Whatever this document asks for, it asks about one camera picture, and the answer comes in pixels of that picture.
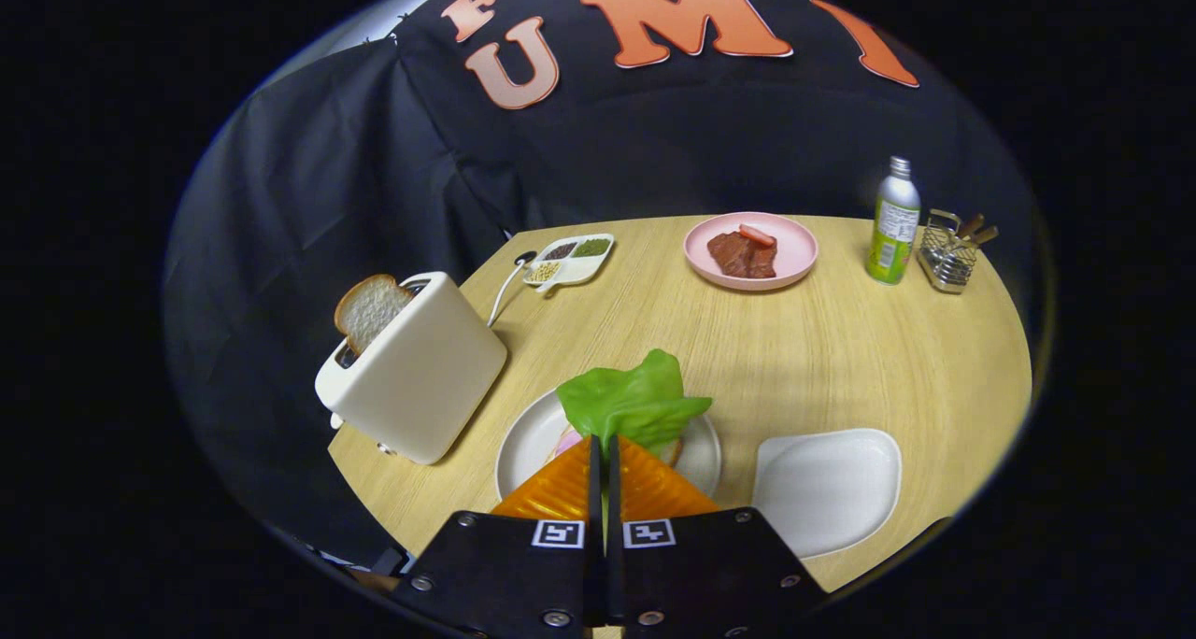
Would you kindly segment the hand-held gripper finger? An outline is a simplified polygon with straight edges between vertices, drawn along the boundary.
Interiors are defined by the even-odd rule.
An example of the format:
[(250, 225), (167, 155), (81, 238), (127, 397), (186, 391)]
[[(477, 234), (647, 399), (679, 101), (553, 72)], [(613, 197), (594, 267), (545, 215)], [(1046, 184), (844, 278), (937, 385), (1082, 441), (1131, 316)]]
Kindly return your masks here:
[(573, 450), (580, 518), (456, 511), (390, 604), (448, 638), (590, 638), (604, 622), (602, 445)]
[(752, 506), (624, 518), (645, 482), (609, 445), (608, 620), (626, 638), (786, 638), (832, 597)]

